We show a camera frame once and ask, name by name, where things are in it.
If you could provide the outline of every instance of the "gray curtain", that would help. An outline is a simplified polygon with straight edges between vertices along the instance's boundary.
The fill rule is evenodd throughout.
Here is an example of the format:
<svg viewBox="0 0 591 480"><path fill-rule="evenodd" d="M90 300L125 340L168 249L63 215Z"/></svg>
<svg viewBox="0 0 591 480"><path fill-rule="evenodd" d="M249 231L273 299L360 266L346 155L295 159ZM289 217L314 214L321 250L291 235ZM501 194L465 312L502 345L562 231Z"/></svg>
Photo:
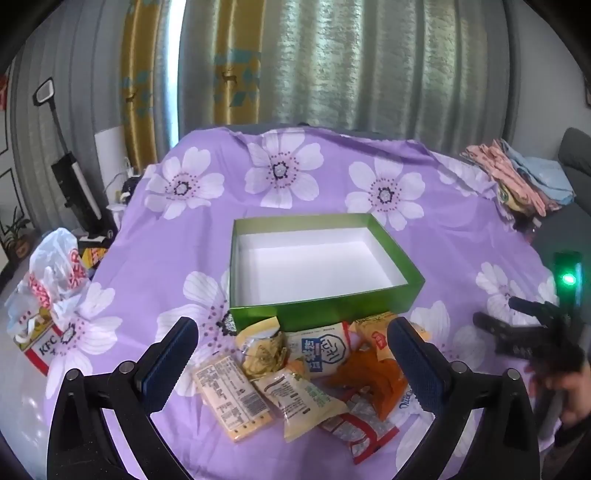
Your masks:
<svg viewBox="0 0 591 480"><path fill-rule="evenodd" d="M61 150L48 106L32 96L47 78L68 147L99 206L106 205L94 134L120 125L119 57L128 2L66 0L29 37L14 68L12 144L28 210L41 231L77 227L51 171Z"/></svg>
<svg viewBox="0 0 591 480"><path fill-rule="evenodd" d="M221 0L189 0L180 135L213 123ZM261 123L416 138L457 154L502 135L511 59L503 0L268 0Z"/></svg>

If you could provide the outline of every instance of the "folded clothes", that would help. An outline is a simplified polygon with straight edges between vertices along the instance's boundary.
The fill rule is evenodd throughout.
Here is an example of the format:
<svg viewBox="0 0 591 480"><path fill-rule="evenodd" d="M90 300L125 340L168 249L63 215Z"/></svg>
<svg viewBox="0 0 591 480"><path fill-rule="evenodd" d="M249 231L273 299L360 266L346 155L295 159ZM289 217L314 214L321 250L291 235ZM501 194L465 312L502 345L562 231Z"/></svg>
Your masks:
<svg viewBox="0 0 591 480"><path fill-rule="evenodd" d="M545 158L524 157L513 149L505 140L500 146L517 172L526 174L527 180L545 195L561 205L568 205L574 200L573 188L560 163Z"/></svg>
<svg viewBox="0 0 591 480"><path fill-rule="evenodd" d="M511 160L505 155L496 140L490 147L471 145L466 153L479 164L493 179L502 183L516 202L531 206L540 216L546 216L546 207L540 195L517 173Z"/></svg>

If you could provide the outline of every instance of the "floor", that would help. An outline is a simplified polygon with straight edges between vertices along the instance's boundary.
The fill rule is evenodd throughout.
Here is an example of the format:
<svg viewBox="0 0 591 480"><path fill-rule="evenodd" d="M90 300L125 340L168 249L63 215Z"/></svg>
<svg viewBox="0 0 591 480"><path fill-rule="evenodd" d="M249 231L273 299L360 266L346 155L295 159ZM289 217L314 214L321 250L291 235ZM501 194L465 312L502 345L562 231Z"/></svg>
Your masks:
<svg viewBox="0 0 591 480"><path fill-rule="evenodd" d="M0 432L27 472L34 479L44 479L49 438L43 418L46 378L5 333L4 303L27 270L28 261L24 261L0 293L0 362L9 366L0 368Z"/></svg>

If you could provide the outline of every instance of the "green box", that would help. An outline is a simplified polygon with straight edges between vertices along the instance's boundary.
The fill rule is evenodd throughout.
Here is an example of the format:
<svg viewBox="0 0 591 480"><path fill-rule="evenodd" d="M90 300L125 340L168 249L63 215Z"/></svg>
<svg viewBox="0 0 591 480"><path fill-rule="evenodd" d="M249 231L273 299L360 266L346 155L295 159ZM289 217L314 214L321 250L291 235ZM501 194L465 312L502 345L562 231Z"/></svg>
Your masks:
<svg viewBox="0 0 591 480"><path fill-rule="evenodd" d="M277 316L297 332L407 312L425 280L369 213L236 220L230 312L238 331Z"/></svg>

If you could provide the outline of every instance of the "bed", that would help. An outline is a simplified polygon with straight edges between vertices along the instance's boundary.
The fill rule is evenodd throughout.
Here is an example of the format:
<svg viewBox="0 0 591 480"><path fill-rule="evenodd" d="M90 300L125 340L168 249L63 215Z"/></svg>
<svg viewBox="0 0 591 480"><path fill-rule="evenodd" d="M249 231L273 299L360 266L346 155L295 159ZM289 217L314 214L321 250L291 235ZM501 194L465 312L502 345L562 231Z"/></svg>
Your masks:
<svg viewBox="0 0 591 480"><path fill-rule="evenodd" d="M371 212L426 279L407 317L431 333L448 360L497 374L512 366L527 380L524 363L496 357L492 339L472 325L478 310L513 325L534 323L509 310L511 295L555 301L549 270L494 198L495 183L480 170L414 141L309 127L261 135L194 131L148 169L78 315L67 319L48 375L46 420L67 370L112 371L189 316L198 324L199 345L152 419L196 479L389 480L430 425L420 408L392 441L353 466L346 446L320 429L286 444L279 420L233 444L203 405L189 369L216 351L235 353L227 291L233 221ZM114 416L108 422L129 472L143 478ZM477 422L475 412L444 478L457 472Z"/></svg>

